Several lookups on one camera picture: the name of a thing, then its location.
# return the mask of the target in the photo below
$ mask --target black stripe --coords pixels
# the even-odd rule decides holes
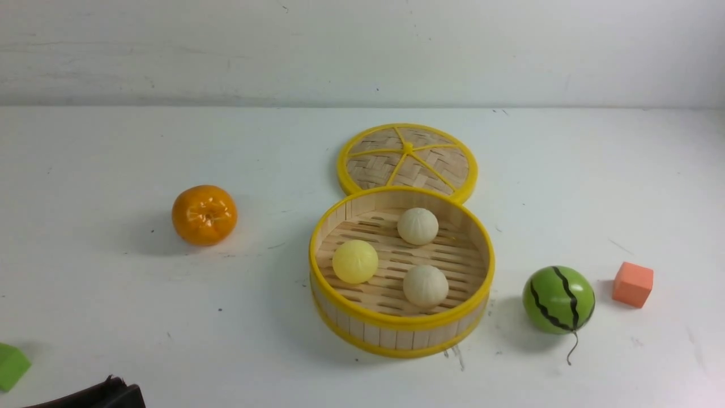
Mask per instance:
[[[551,323],[552,325],[554,325],[556,327],[559,327],[562,330],[566,330],[568,332],[573,332],[571,327],[563,324],[562,322],[559,322],[559,319],[557,319],[555,316],[551,316],[549,314],[549,309],[547,309],[546,306],[542,305],[541,301],[539,301],[539,294],[537,293],[536,289],[534,289],[533,280],[529,283],[529,287],[531,289],[531,295],[534,297],[534,302],[536,303],[536,307],[539,308],[539,311],[546,318],[546,320],[548,320],[549,323]]]
[[[576,304],[579,301],[576,300],[576,296],[571,292],[571,289],[569,288],[569,281],[561,273],[559,268],[556,266],[552,266],[552,268],[554,268],[554,273],[556,273],[556,276],[558,276],[564,284],[564,292],[566,292],[566,295],[569,296],[569,305],[571,306],[571,314],[573,315],[571,325],[574,327],[574,330],[579,329],[579,312],[576,311]]]

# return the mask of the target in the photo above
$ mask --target bamboo steamer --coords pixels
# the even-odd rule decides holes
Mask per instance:
[[[476,186],[478,166],[468,148],[446,132],[390,123],[353,137],[339,154],[337,174],[347,194],[409,186],[463,203]]]
[[[403,241],[397,219],[422,207],[439,220],[436,239],[423,246]],[[365,240],[378,252],[369,281],[350,285],[332,269],[334,251],[348,240]],[[413,358],[453,347],[484,315],[494,277],[494,252],[485,228],[460,203],[440,192],[395,186],[362,189],[330,208],[310,240],[310,283],[323,321],[347,342],[383,356]],[[402,292],[414,265],[444,272],[448,297],[421,310]]]

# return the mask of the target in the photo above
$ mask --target toy orange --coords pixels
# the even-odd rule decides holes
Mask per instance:
[[[236,205],[223,189],[201,185],[179,194],[171,210],[174,229],[192,245],[214,245],[236,226]]]

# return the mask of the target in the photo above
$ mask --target orange foam cube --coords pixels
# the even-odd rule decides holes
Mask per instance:
[[[623,262],[614,278],[612,299],[642,308],[652,292],[655,271],[643,266]]]

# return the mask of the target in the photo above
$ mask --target yellow rim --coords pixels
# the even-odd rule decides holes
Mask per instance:
[[[325,322],[325,325],[327,325],[327,327],[329,327],[330,330],[332,330],[336,335],[342,338],[342,340],[345,340],[353,346],[367,351],[368,353],[378,354],[379,356],[385,357],[393,357],[395,359],[416,359],[419,357],[431,356],[433,354],[440,353],[443,350],[447,350],[448,348],[455,346],[456,344],[460,343],[464,338],[468,337],[468,335],[470,335],[470,333],[473,332],[474,329],[476,329],[476,327],[479,325],[479,322],[481,321],[481,318],[486,312],[486,308],[484,307],[484,310],[476,317],[476,319],[473,321],[473,323],[471,323],[471,326],[468,329],[464,330],[462,333],[450,339],[449,341],[439,344],[438,346],[419,348],[417,350],[395,350],[392,348],[374,346],[360,340],[359,338],[352,337],[352,335],[350,335],[349,333],[340,330],[340,328],[337,327],[332,322],[332,320],[330,320],[329,317],[327,317],[324,310],[322,310],[322,308],[320,307],[320,303],[318,302],[314,293],[312,294],[312,302],[315,303],[315,309],[317,309],[318,314],[320,315],[320,318],[323,320],[323,322]]]
[[[461,187],[454,188],[448,180],[446,180],[445,178],[443,178],[440,175],[437,175],[437,176],[441,179],[441,181],[443,181],[446,185],[448,185],[448,187],[451,187],[453,189],[453,193],[451,193],[451,195],[448,196],[449,199],[455,201],[456,203],[464,203],[468,198],[471,197],[471,195],[473,194],[473,189],[476,186],[476,180],[479,177],[479,167],[476,164],[476,159],[474,158],[473,153],[471,153],[471,151],[468,150],[468,148],[465,146],[465,144],[463,144],[461,141],[454,138],[453,136],[449,135],[448,133],[441,131],[439,129],[436,129],[436,128],[432,128],[432,127],[424,126],[424,125],[418,125],[415,123],[389,123],[386,125],[376,126],[374,128],[370,128],[370,129],[360,132],[355,137],[350,139],[350,141],[347,142],[342,147],[340,156],[337,158],[337,176],[338,176],[338,179],[340,182],[340,187],[345,192],[345,194],[351,195],[351,194],[354,194],[354,193],[357,193],[357,192],[360,192],[363,190],[362,188],[360,188],[360,186],[357,185],[357,183],[355,183],[355,181],[352,179],[352,177],[347,172],[347,159],[351,157],[351,155],[349,153],[350,149],[352,149],[362,138],[366,137],[367,135],[380,131],[380,130],[383,130],[383,129],[388,129],[388,128],[393,128],[395,130],[395,132],[397,133],[398,137],[400,138],[401,142],[403,142],[403,143],[405,143],[405,139],[403,138],[401,133],[398,131],[398,128],[418,128],[418,129],[422,129],[422,130],[426,130],[426,131],[430,131],[430,132],[439,134],[439,135],[445,137],[446,139],[450,140],[451,144],[432,144],[432,145],[424,146],[424,147],[416,147],[414,149],[414,152],[417,152],[424,148],[427,149],[427,148],[433,148],[433,147],[456,147],[456,148],[460,149],[460,151],[463,152],[463,155],[465,156],[466,160],[468,160],[468,176],[466,177],[465,181],[463,182],[463,185]],[[380,151],[382,151],[382,150],[384,150],[386,152],[401,152],[400,162],[398,163],[399,165],[408,156],[406,154],[403,154],[402,149],[401,150],[381,149]],[[363,152],[356,153],[352,156],[363,155],[364,153]],[[417,155],[410,155],[410,157],[415,158],[423,166],[427,167],[427,169],[430,170],[430,166],[427,166],[427,163],[425,161],[422,161],[420,158],[417,158]]]
[[[462,304],[456,306],[453,309],[444,311],[442,313],[436,313],[429,316],[414,316],[414,317],[401,317],[401,316],[391,316],[388,314],[381,314],[375,311],[368,310],[356,303],[353,303],[351,301],[348,301],[344,296],[337,293],[337,291],[330,286],[330,284],[327,282],[327,280],[323,277],[322,272],[320,271],[320,267],[317,265],[317,260],[315,259],[315,246],[314,242],[317,240],[317,236],[320,233],[320,230],[322,229],[323,224],[327,220],[327,218],[335,212],[338,208],[345,205],[347,202],[355,200],[359,197],[369,195],[369,194],[378,194],[379,192],[388,192],[388,191],[411,191],[411,192],[418,192],[421,194],[427,194],[434,197],[439,198],[440,200],[447,201],[463,211],[468,217],[470,217],[473,222],[475,223],[476,227],[483,233],[484,238],[486,240],[486,246],[487,250],[489,252],[489,265],[488,265],[488,274],[486,274],[486,279],[484,280],[484,283],[481,285],[481,287],[465,302]],[[456,321],[460,317],[470,313],[473,311],[476,307],[478,307],[479,304],[485,299],[486,295],[491,290],[491,284],[493,282],[494,278],[494,269],[495,269],[495,256],[494,256],[494,249],[493,245],[491,244],[491,238],[489,236],[489,233],[486,231],[484,226],[481,224],[478,218],[474,216],[468,209],[463,207],[463,205],[456,203],[452,201],[449,197],[446,197],[445,195],[439,194],[437,192],[432,192],[425,189],[418,189],[414,187],[403,187],[403,186],[393,186],[393,187],[377,187],[374,189],[367,189],[362,190],[360,192],[357,192],[353,195],[349,195],[346,198],[344,198],[342,201],[335,204],[332,208],[327,210],[324,216],[320,219],[318,224],[315,226],[315,230],[312,232],[312,237],[310,238],[310,252],[309,252],[309,260],[310,260],[310,279],[315,280],[318,284],[318,287],[320,288],[321,293],[338,309],[343,309],[346,311],[350,316],[354,317],[355,319],[358,319],[362,322],[370,323],[375,326],[379,326],[382,328],[389,328],[393,330],[427,330],[435,327],[439,327],[442,325],[447,325],[451,322]]]

